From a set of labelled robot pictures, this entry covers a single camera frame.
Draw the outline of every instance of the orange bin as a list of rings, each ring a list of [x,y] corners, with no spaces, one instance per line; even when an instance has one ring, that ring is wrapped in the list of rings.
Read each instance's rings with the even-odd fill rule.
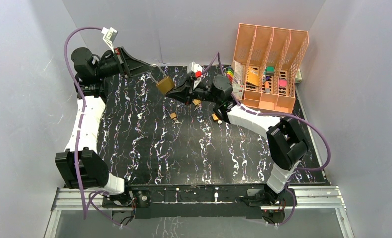
[[[292,113],[295,105],[295,76],[308,47],[308,32],[240,24],[234,61],[244,68],[242,102],[262,112]],[[263,83],[266,67],[274,68],[271,81]],[[286,80],[279,87],[279,78]],[[248,84],[255,82],[258,87]]]

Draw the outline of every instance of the black marble surface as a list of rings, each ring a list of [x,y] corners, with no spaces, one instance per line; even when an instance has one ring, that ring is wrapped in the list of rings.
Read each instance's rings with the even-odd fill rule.
[[[175,84],[186,67],[165,67]],[[153,76],[162,74],[154,69]],[[219,74],[212,67],[204,80]],[[244,184],[267,180],[272,169],[268,142],[245,128],[212,121],[213,103],[199,110],[165,98],[147,75],[110,80],[98,136],[99,155],[110,171],[132,184]],[[177,113],[178,121],[169,118]],[[294,113],[303,116],[297,101]],[[303,167],[319,166],[312,148]],[[297,172],[293,182],[324,182],[321,172]]]

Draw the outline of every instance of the white wall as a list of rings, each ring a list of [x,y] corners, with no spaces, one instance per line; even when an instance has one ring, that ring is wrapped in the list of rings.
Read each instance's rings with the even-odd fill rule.
[[[112,26],[116,46],[149,63],[232,63],[239,23],[309,30],[325,0],[63,0],[77,25]],[[85,36],[100,54],[99,38]]]
[[[392,1],[327,0],[301,70],[301,99],[330,143],[326,172],[354,233],[392,237]]]
[[[76,111],[60,0],[0,0],[0,238],[42,237]],[[70,50],[83,46],[78,35]]]

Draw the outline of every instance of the yellow object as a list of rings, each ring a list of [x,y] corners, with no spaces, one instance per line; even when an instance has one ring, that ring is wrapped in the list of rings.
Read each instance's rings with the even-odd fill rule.
[[[171,91],[175,87],[174,82],[170,77],[165,77],[157,84],[157,88],[162,94],[166,94],[167,92]]]
[[[256,87],[259,86],[259,70],[258,68],[248,68],[247,73],[247,83],[254,85]]]
[[[199,105],[200,103],[202,103],[202,101],[198,100],[198,99],[193,99],[193,104],[195,106]]]
[[[212,114],[212,119],[213,119],[213,121],[218,121],[219,120],[219,118],[214,113]]]
[[[176,113],[171,113],[169,116],[171,117],[171,119],[174,119],[174,118],[177,117],[177,114]]]

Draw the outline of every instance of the glass panel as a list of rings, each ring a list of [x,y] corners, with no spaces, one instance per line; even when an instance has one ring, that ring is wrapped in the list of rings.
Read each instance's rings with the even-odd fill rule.
[[[56,238],[342,238],[334,209],[297,209],[288,223],[277,230],[262,220],[242,217],[168,217],[132,221],[127,228],[113,227],[96,211],[82,219],[82,211],[62,211]]]

